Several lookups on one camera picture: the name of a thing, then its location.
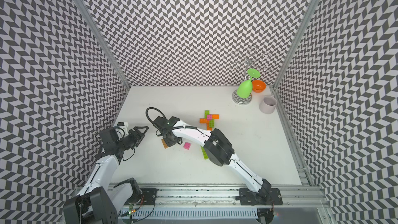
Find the tan lego brick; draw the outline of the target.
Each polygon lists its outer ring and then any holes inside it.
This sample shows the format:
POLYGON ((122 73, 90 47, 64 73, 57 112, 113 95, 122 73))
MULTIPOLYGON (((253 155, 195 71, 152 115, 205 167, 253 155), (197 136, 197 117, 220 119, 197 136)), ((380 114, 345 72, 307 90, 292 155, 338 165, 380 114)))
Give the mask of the tan lego brick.
POLYGON ((168 148, 168 145, 166 144, 166 142, 164 141, 164 139, 162 139, 162 144, 163 144, 163 147, 164 147, 165 149, 168 148))

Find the pink lego square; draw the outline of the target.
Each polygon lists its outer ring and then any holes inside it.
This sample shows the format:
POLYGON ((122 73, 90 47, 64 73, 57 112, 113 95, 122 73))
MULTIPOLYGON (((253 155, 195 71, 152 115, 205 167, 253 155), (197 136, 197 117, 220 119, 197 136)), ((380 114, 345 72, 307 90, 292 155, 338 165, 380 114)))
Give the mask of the pink lego square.
POLYGON ((184 144, 183 148, 184 148, 184 149, 186 149, 186 150, 189 150, 189 149, 190 149, 190 146, 191 146, 191 144, 190 144, 190 143, 188 143, 188 142, 185 142, 185 144, 184 144))

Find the green lego brick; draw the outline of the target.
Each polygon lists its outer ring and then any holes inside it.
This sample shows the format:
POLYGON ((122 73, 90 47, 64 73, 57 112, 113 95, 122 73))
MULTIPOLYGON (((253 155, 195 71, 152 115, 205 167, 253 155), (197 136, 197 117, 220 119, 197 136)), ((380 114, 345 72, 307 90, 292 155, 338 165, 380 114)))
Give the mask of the green lego brick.
POLYGON ((205 151, 205 149, 203 147, 201 147, 201 151, 202 151, 204 159, 207 160, 208 159, 208 155, 207 155, 207 153, 206 153, 206 151, 205 151))
POLYGON ((215 127, 215 120, 214 119, 209 121, 209 127, 210 128, 214 128, 215 127))
POLYGON ((210 114, 210 111, 209 110, 205 110, 204 111, 204 118, 206 118, 207 119, 207 116, 210 114))

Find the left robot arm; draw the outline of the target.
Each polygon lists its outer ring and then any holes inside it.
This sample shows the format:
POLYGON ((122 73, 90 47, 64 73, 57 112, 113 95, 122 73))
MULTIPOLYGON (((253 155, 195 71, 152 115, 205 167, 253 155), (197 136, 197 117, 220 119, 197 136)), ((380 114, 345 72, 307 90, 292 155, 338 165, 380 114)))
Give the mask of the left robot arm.
POLYGON ((118 183, 113 190, 109 186, 118 166, 124 161, 124 153, 135 148, 144 139, 148 127, 128 128, 119 122, 97 134, 102 152, 82 189, 63 207, 67 224, 115 224, 125 204, 144 204, 144 193, 134 178, 118 183))

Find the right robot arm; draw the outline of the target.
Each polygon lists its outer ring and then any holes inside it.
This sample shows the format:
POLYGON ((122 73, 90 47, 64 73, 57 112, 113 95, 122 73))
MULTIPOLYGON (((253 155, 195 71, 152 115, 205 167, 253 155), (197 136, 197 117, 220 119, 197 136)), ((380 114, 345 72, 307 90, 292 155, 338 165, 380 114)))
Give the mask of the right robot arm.
POLYGON ((247 167, 233 149, 227 137, 219 130, 203 130, 191 125, 176 117, 167 120, 165 117, 158 116, 152 125, 160 132, 160 136, 166 142, 177 143, 187 139, 204 148, 209 160, 219 166, 228 166, 245 183, 255 197, 262 201, 271 198, 271 184, 261 176, 247 167))

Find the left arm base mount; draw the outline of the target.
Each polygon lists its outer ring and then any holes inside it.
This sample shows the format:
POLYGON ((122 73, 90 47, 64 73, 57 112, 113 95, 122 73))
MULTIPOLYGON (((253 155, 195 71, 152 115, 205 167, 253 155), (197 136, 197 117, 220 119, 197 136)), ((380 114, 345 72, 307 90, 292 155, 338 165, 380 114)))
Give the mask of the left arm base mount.
POLYGON ((154 205, 158 189, 140 188, 134 178, 129 178, 122 182, 119 182, 117 185, 114 186, 114 189, 124 184, 130 184, 132 187, 132 195, 126 199, 124 203, 125 205, 136 204, 137 202, 141 203, 142 201, 142 205, 154 205))

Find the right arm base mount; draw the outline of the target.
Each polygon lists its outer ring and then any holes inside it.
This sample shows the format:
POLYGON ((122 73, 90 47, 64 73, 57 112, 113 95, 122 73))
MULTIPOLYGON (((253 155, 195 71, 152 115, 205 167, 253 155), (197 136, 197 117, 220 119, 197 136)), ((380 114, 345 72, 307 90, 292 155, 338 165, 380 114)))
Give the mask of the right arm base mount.
POLYGON ((265 193, 254 193, 247 188, 240 188, 238 190, 238 196, 235 197, 235 200, 240 202, 241 205, 247 206, 283 205, 282 194, 278 188, 271 188, 270 191, 265 193))

